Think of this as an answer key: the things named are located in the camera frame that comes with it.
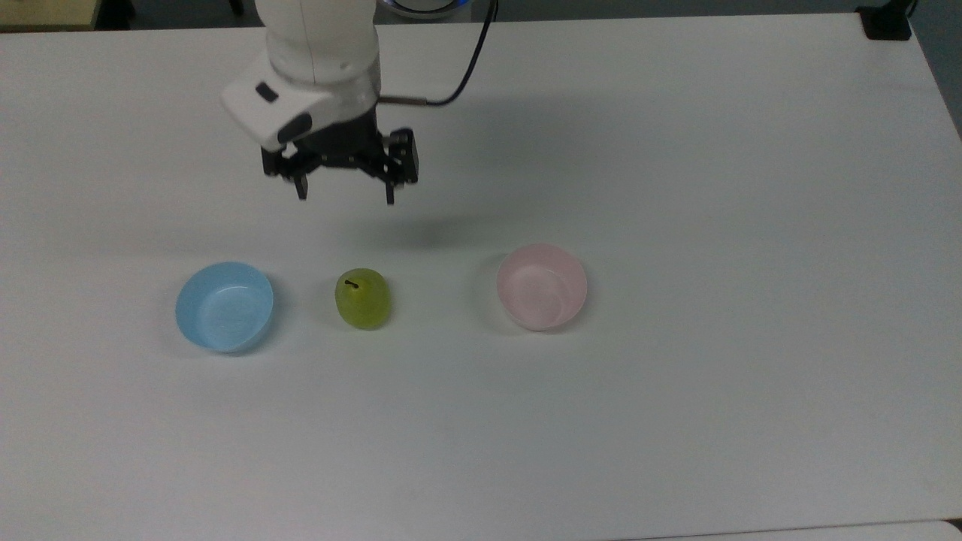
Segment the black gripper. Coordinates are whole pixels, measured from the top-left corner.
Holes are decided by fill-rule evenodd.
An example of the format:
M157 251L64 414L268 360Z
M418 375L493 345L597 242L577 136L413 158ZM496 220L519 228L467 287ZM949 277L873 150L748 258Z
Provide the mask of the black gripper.
M281 131L288 140L278 150L262 148L262 169L295 186L299 200L308 198L308 176L317 168L357 169L383 182L386 201L395 205L399 185L419 182L419 157L411 128L383 134L375 112L306 131L310 117L300 114Z

